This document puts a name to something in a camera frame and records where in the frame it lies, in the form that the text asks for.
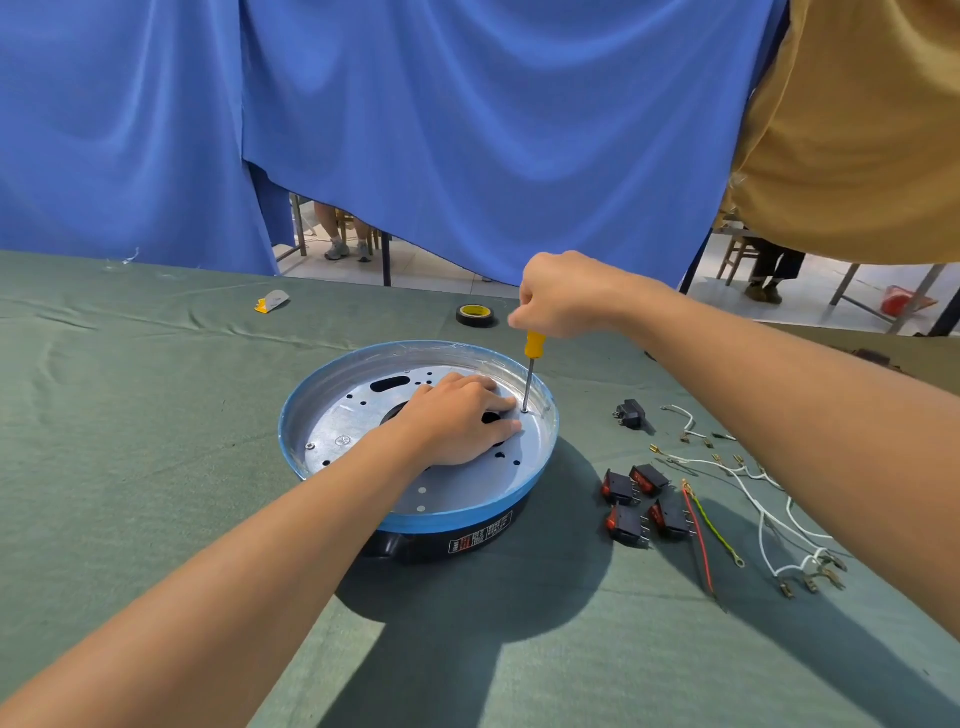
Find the label sticker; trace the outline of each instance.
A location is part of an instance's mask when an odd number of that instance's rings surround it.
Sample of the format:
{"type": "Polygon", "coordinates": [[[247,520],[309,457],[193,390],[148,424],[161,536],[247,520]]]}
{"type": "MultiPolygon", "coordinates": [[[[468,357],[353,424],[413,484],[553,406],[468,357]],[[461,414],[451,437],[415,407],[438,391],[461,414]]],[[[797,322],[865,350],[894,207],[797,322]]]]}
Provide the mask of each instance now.
{"type": "Polygon", "coordinates": [[[460,551],[466,551],[469,548],[474,548],[475,546],[480,546],[486,541],[489,541],[491,538],[496,536],[500,531],[506,528],[514,519],[514,512],[508,511],[507,515],[502,518],[497,519],[495,522],[491,523],[486,528],[481,528],[479,531],[474,531],[468,536],[464,536],[459,539],[455,539],[450,542],[450,546],[447,549],[447,553],[459,553],[460,551]]]}

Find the leg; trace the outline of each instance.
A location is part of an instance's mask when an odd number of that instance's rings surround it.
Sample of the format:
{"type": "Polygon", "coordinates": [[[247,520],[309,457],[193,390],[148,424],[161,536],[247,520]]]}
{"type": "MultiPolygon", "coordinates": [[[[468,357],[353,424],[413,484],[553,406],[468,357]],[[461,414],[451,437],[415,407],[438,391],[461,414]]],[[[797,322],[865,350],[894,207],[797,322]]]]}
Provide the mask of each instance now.
{"type": "Polygon", "coordinates": [[[767,303],[767,294],[763,291],[763,283],[777,271],[777,261],[780,259],[779,245],[774,245],[762,237],[754,238],[751,243],[758,255],[754,263],[754,271],[750,274],[750,283],[747,284],[743,295],[758,303],[767,303]]]}
{"type": "Polygon", "coordinates": [[[693,262],[690,263],[690,267],[686,269],[686,275],[680,282],[680,288],[678,290],[684,295],[686,295],[686,292],[690,290],[690,284],[693,282],[693,277],[697,275],[697,268],[700,267],[700,259],[704,256],[704,250],[707,249],[707,243],[709,242],[712,234],[713,229],[707,231],[707,237],[705,237],[704,242],[700,244],[700,250],[697,251],[697,254],[693,257],[693,262]]]}
{"type": "Polygon", "coordinates": [[[830,305],[837,305],[840,303],[840,299],[842,299],[843,295],[847,293],[847,289],[850,287],[850,284],[853,281],[853,276],[856,275],[856,272],[859,269],[859,263],[850,264],[850,270],[847,271],[847,274],[843,277],[843,280],[840,281],[840,285],[837,287],[837,292],[834,293],[833,298],[830,299],[830,305]]]}
{"type": "Polygon", "coordinates": [[[354,215],[353,229],[357,232],[357,254],[360,256],[360,262],[369,263],[373,255],[371,228],[354,215]]]}
{"type": "Polygon", "coordinates": [[[320,221],[320,226],[327,235],[330,236],[330,250],[324,253],[327,260],[339,260],[342,257],[350,255],[350,248],[344,242],[340,231],[337,230],[337,211],[330,205],[323,203],[314,203],[313,212],[320,221]]]}
{"type": "Polygon", "coordinates": [[[293,204],[294,220],[297,223],[297,244],[300,255],[306,257],[306,240],[303,237],[303,215],[300,213],[300,197],[291,193],[290,202],[293,204]]]}
{"type": "Polygon", "coordinates": [[[723,256],[723,262],[720,263],[720,270],[717,271],[717,280],[720,280],[723,277],[723,272],[727,270],[727,265],[730,263],[730,256],[733,253],[733,246],[736,245],[736,238],[731,237],[730,245],[727,246],[727,254],[723,256]]]}
{"type": "Polygon", "coordinates": [[[383,284],[390,287],[394,284],[390,275],[390,239],[388,232],[380,232],[380,239],[383,241],[383,284]]]}
{"type": "Polygon", "coordinates": [[[927,336],[950,336],[950,332],[957,328],[958,323],[960,323],[960,288],[953,294],[950,303],[940,314],[940,318],[927,336]]]}
{"type": "Polygon", "coordinates": [[[790,250],[789,248],[780,249],[783,251],[783,255],[777,264],[777,270],[770,279],[770,283],[763,289],[763,292],[767,295],[767,301],[774,305],[783,303],[783,298],[780,297],[780,291],[777,289],[777,286],[780,285],[782,280],[795,279],[800,274],[800,269],[804,265],[804,258],[806,258],[806,253],[790,250]]]}

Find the red wire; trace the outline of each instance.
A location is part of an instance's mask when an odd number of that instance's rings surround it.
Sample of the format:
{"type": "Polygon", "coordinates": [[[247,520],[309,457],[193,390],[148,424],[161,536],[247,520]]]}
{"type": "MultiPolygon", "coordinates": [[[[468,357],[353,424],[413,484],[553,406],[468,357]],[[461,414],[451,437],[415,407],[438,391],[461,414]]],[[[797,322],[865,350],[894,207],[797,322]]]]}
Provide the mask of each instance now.
{"type": "Polygon", "coordinates": [[[707,587],[710,589],[710,594],[715,599],[717,597],[717,592],[713,590],[713,579],[710,577],[710,561],[707,558],[707,545],[704,543],[704,534],[700,530],[700,521],[697,519],[697,514],[693,510],[693,504],[690,502],[690,496],[686,494],[686,488],[683,488],[683,492],[684,500],[686,501],[686,510],[693,519],[693,524],[697,527],[697,538],[700,540],[700,550],[703,551],[704,554],[704,573],[707,575],[707,587]]]}

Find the table leg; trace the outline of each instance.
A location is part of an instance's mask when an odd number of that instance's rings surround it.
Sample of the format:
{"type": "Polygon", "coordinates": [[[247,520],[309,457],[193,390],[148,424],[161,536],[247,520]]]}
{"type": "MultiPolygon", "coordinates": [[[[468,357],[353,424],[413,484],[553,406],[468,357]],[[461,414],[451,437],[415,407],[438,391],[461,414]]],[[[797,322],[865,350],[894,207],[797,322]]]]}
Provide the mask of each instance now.
{"type": "Polygon", "coordinates": [[[856,272],[860,269],[859,263],[851,263],[850,270],[847,271],[847,274],[843,277],[843,280],[840,281],[840,286],[837,288],[837,292],[833,294],[833,298],[830,299],[830,305],[837,305],[840,303],[840,299],[843,298],[843,295],[847,293],[847,289],[850,287],[850,283],[853,280],[853,276],[856,275],[856,272]]]}
{"type": "Polygon", "coordinates": [[[697,274],[697,268],[700,267],[700,259],[704,256],[704,250],[707,249],[707,243],[710,240],[710,236],[713,234],[713,228],[707,231],[707,237],[704,238],[704,242],[700,244],[700,250],[697,251],[697,254],[693,258],[693,262],[690,263],[690,267],[686,269],[686,275],[680,283],[680,288],[678,289],[681,293],[686,295],[686,292],[690,290],[690,284],[693,283],[693,277],[697,274]]]}
{"type": "Polygon", "coordinates": [[[950,333],[960,324],[960,288],[953,294],[953,298],[944,312],[940,314],[937,323],[930,329],[927,336],[950,336],[950,333]]]}
{"type": "Polygon", "coordinates": [[[939,263],[938,265],[931,265],[929,272],[926,274],[926,277],[921,282],[920,286],[917,288],[917,292],[910,297],[910,300],[906,302],[906,306],[903,307],[903,311],[900,312],[900,316],[897,317],[897,320],[890,326],[890,329],[887,333],[900,333],[900,330],[903,328],[903,325],[906,324],[907,320],[913,316],[913,312],[917,310],[917,306],[920,305],[920,301],[924,299],[926,292],[930,290],[930,286],[933,285],[934,281],[940,274],[944,272],[946,268],[946,263],[939,263]]]}
{"type": "Polygon", "coordinates": [[[390,241],[392,236],[388,232],[381,231],[380,239],[383,241],[383,284],[389,287],[394,284],[390,275],[390,241]]]}

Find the black base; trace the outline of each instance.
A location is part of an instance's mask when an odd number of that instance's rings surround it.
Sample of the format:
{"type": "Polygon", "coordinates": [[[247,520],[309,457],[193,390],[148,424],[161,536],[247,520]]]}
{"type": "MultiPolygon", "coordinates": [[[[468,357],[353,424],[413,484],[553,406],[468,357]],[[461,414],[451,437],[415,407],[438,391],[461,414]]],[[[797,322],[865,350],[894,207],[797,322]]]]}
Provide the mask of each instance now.
{"type": "Polygon", "coordinates": [[[419,534],[374,531],[360,555],[365,558],[394,559],[404,564],[422,564],[475,551],[512,526],[523,512],[529,497],[530,494],[527,494],[506,511],[486,521],[455,531],[419,534]]]}

